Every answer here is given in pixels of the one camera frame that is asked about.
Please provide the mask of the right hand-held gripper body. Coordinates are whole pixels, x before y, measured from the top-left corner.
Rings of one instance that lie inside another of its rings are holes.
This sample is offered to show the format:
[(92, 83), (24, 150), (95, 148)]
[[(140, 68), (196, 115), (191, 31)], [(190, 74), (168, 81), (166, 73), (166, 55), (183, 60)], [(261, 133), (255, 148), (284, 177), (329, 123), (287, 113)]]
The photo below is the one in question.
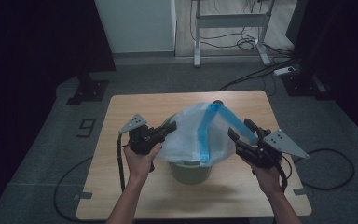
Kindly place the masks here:
[(308, 159), (305, 152), (281, 129), (272, 132), (260, 127), (255, 129), (256, 144), (250, 145), (236, 138), (236, 154), (258, 168), (270, 169), (280, 162), (282, 154)]

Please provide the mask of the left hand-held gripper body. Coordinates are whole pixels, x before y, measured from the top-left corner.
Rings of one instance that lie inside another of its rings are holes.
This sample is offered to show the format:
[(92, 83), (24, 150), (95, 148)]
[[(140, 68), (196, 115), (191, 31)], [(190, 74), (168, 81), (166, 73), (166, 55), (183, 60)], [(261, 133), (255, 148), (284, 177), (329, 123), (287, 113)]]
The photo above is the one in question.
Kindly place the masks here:
[(119, 134), (129, 134), (129, 144), (136, 154), (147, 155), (153, 146), (151, 138), (160, 133), (160, 127), (149, 128), (146, 120), (139, 114), (135, 114), (119, 131)]

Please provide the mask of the white bag with blue band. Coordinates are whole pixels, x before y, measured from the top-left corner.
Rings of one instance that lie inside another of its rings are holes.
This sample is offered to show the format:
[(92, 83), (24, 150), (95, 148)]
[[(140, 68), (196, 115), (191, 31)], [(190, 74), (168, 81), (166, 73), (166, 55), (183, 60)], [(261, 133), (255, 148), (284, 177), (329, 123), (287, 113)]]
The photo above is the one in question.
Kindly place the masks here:
[(175, 114), (170, 123), (174, 121), (177, 128), (167, 135), (158, 154), (162, 161), (194, 161), (202, 167), (224, 161), (236, 152), (235, 144), (228, 136), (229, 128), (245, 143), (256, 144), (253, 132), (224, 105), (195, 104)]

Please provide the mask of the green plastic bin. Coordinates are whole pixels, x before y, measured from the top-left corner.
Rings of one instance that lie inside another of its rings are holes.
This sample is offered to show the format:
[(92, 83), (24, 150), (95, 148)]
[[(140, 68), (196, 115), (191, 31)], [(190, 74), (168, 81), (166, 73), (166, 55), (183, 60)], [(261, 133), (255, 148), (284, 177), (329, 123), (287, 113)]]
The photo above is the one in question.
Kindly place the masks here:
[(197, 137), (197, 129), (188, 120), (175, 118), (175, 114), (164, 122), (178, 121), (178, 131), (170, 133), (162, 144), (162, 151), (158, 158), (168, 163), (173, 178), (185, 185), (199, 185), (205, 182), (213, 169), (212, 166), (204, 166), (200, 156), (200, 143)]

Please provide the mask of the person's left hand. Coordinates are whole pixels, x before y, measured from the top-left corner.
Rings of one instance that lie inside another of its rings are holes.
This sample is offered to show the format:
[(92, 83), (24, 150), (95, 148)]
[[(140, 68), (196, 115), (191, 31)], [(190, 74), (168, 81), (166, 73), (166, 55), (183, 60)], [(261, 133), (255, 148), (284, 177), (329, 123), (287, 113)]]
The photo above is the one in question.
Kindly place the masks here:
[(130, 171), (129, 183), (131, 185), (142, 185), (149, 174), (152, 162), (162, 148), (161, 143), (152, 147), (147, 155), (136, 154), (130, 147), (124, 148), (126, 161)]

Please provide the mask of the person's right hand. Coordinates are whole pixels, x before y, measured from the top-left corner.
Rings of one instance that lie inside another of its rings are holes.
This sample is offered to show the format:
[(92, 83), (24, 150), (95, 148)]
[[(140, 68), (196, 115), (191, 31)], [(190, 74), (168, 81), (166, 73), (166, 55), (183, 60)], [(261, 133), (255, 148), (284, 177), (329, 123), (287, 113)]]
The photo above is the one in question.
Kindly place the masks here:
[(259, 187), (267, 196), (282, 193), (280, 175), (276, 168), (259, 168), (246, 159), (243, 159), (243, 161), (251, 167), (255, 173)]

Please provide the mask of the white power strip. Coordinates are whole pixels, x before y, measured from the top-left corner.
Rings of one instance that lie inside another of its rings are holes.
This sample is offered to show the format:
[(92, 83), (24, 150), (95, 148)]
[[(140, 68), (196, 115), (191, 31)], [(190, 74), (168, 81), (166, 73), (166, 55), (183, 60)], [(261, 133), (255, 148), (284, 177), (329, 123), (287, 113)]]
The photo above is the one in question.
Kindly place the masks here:
[(278, 76), (289, 74), (289, 73), (292, 73), (295, 71), (296, 71), (296, 69), (293, 66), (288, 66), (288, 67), (274, 70), (273, 75), (278, 77)]

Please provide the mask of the black stand base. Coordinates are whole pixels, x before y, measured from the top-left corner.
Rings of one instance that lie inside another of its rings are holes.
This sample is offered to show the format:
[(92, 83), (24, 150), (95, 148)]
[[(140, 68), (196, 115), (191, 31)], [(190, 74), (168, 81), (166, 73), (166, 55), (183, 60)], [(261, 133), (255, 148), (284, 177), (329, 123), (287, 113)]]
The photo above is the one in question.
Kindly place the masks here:
[(331, 91), (317, 76), (305, 78), (302, 75), (283, 75), (283, 85), (292, 97), (314, 97), (317, 100), (331, 100)]
[(67, 101), (67, 105), (80, 105), (83, 102), (101, 102), (106, 89), (108, 80), (94, 80), (90, 74), (81, 74), (77, 76), (79, 85), (73, 97)]

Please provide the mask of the white cabinet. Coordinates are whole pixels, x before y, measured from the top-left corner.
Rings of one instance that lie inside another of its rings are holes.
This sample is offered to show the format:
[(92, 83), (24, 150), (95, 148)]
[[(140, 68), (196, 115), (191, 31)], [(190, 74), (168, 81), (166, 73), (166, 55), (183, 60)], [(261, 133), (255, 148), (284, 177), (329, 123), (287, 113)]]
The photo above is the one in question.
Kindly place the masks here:
[(174, 52), (175, 0), (94, 0), (114, 54)]

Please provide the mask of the dark curtain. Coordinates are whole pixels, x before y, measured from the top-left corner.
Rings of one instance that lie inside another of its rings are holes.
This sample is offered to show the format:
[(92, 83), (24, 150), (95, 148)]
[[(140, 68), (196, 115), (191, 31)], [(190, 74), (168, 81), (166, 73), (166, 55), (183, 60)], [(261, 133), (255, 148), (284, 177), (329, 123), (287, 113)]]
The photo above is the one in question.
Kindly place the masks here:
[(288, 32), (300, 60), (293, 75), (317, 76), (358, 126), (358, 0), (297, 0)]
[(0, 0), (0, 198), (57, 87), (114, 67), (94, 0)]

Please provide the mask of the white metal desk frame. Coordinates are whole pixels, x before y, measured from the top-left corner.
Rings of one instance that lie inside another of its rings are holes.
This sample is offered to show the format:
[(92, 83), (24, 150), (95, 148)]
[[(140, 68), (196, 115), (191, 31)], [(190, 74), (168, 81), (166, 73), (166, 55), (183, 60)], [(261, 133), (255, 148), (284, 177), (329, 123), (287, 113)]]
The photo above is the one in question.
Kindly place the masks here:
[(209, 28), (260, 28), (258, 38), (254, 41), (257, 52), (265, 66), (271, 65), (267, 54), (267, 48), (264, 46), (265, 36), (269, 27), (269, 21), (272, 16), (272, 10), (275, 0), (270, 0), (268, 9), (265, 13), (245, 13), (245, 14), (223, 14), (223, 15), (202, 15), (200, 13), (200, 0), (191, 0), (196, 2), (195, 19), (195, 43), (193, 64), (196, 68), (201, 65), (200, 57), (200, 30)]

